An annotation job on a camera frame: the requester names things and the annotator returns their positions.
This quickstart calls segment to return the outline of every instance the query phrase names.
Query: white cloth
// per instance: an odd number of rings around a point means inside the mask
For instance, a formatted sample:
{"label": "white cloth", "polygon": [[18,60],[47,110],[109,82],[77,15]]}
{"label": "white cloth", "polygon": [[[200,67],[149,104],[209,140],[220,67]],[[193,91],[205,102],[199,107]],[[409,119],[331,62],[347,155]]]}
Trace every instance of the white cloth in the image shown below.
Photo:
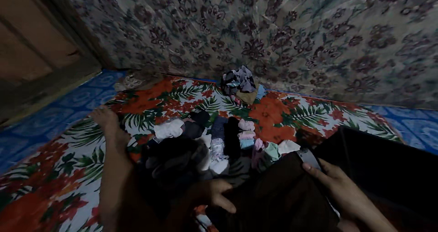
{"label": "white cloth", "polygon": [[181,119],[175,119],[171,122],[155,125],[155,136],[158,139],[178,137],[183,133],[183,130],[181,129],[182,125],[184,125],[184,122]]}
{"label": "white cloth", "polygon": [[225,145],[224,145],[223,140],[221,138],[216,138],[216,139],[211,140],[210,158],[212,161],[214,161],[218,158],[219,159],[224,158],[224,155],[223,155],[224,146]]}
{"label": "white cloth", "polygon": [[203,134],[196,140],[201,140],[208,148],[211,146],[211,134]]}
{"label": "white cloth", "polygon": [[216,174],[227,174],[229,168],[228,159],[217,159],[210,163],[210,170]]}
{"label": "white cloth", "polygon": [[283,140],[278,145],[278,153],[284,154],[284,153],[291,153],[300,150],[300,146],[293,142],[292,140]]}
{"label": "white cloth", "polygon": [[208,148],[209,152],[205,155],[205,157],[202,159],[200,163],[196,166],[196,169],[198,172],[206,171],[210,167],[211,159],[210,159],[210,152],[211,150]]}

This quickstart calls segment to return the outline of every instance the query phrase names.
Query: blue patterned floor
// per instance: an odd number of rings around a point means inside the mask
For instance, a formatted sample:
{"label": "blue patterned floor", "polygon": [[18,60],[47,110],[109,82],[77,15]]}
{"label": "blue patterned floor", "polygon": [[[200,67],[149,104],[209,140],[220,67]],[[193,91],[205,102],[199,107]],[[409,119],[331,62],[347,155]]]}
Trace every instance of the blue patterned floor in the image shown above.
{"label": "blue patterned floor", "polygon": [[[0,132],[0,173],[34,153],[97,106],[111,99],[124,72],[103,71],[47,107]],[[416,148],[438,154],[438,111],[366,106],[384,116]]]}
{"label": "blue patterned floor", "polygon": [[438,111],[366,107],[385,117],[400,132],[406,144],[438,155]]}
{"label": "blue patterned floor", "polygon": [[116,95],[124,72],[103,71],[40,111],[0,132],[0,173],[34,153],[97,106]]}

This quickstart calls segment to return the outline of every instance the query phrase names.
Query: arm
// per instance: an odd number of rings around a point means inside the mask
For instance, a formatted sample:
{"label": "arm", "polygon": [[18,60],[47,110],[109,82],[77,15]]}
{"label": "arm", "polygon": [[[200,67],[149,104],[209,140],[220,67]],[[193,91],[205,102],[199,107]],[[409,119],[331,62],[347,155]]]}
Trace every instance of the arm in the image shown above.
{"label": "arm", "polygon": [[220,206],[230,213],[236,212],[236,207],[222,195],[222,192],[232,189],[233,186],[222,179],[198,182],[187,190],[186,194],[172,209],[166,219],[167,231],[182,231],[184,224],[189,221],[194,207],[201,204]]}
{"label": "arm", "polygon": [[341,168],[322,159],[320,163],[327,175],[307,163],[303,164],[303,168],[327,187],[343,212],[358,219],[373,232],[397,231]]}

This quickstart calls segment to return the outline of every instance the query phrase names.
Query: brown cloth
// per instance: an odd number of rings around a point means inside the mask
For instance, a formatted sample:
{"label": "brown cloth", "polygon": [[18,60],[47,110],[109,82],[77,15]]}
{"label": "brown cloth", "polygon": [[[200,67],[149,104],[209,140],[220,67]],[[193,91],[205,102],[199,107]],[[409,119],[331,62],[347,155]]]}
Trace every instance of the brown cloth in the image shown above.
{"label": "brown cloth", "polygon": [[258,92],[258,86],[259,84],[255,84],[255,91],[253,92],[241,92],[241,91],[237,91],[236,96],[243,102],[247,103],[247,104],[253,104],[255,97],[257,97],[257,92]]}
{"label": "brown cloth", "polygon": [[338,216],[301,164],[296,153],[289,153],[224,194],[236,206],[235,214],[207,208],[207,215],[219,231],[339,232]]}

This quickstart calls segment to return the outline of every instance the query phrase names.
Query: light blue cloth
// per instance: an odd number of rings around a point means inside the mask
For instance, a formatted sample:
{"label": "light blue cloth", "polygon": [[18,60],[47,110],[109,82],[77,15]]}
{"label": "light blue cloth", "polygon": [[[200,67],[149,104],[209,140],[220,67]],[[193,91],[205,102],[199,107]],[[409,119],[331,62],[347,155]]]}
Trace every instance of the light blue cloth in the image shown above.
{"label": "light blue cloth", "polygon": [[277,161],[281,157],[281,155],[278,153],[278,145],[272,142],[269,142],[265,152],[271,156],[273,161]]}
{"label": "light blue cloth", "polygon": [[265,91],[265,88],[263,87],[263,85],[259,85],[258,86],[258,90],[257,90],[257,99],[261,99],[264,95],[266,95],[268,92]]}
{"label": "light blue cloth", "polygon": [[254,145],[254,139],[240,140],[240,148],[241,149],[246,149],[246,148],[251,147],[253,145]]}

